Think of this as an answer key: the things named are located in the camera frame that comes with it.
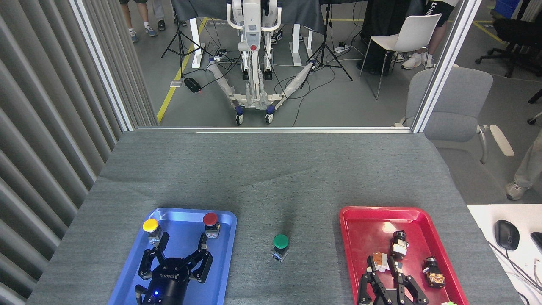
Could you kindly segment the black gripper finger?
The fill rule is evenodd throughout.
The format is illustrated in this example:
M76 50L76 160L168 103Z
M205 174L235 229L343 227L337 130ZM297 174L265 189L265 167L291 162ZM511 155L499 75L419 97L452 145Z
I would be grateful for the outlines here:
M390 272L394 278L393 282L396 290L395 304L427 305L428 297L415 278L411 275L405 275L399 265L399 262L393 257L389 257Z
M359 305L387 305L387 289L376 274L373 255L367 258L368 267L358 284Z

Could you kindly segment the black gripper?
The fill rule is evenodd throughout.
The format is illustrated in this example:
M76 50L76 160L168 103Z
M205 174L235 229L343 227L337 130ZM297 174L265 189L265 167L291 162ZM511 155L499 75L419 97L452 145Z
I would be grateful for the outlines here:
M197 249L186 259L165 259L164 250L169 238L168 232L163 232L160 242L154 248L145 249L143 252L138 276L151 280L142 297L143 305L181 305L188 282L197 280L205 283L209 274L213 256L208 250L206 235L201 235ZM155 258L159 265L151 271Z

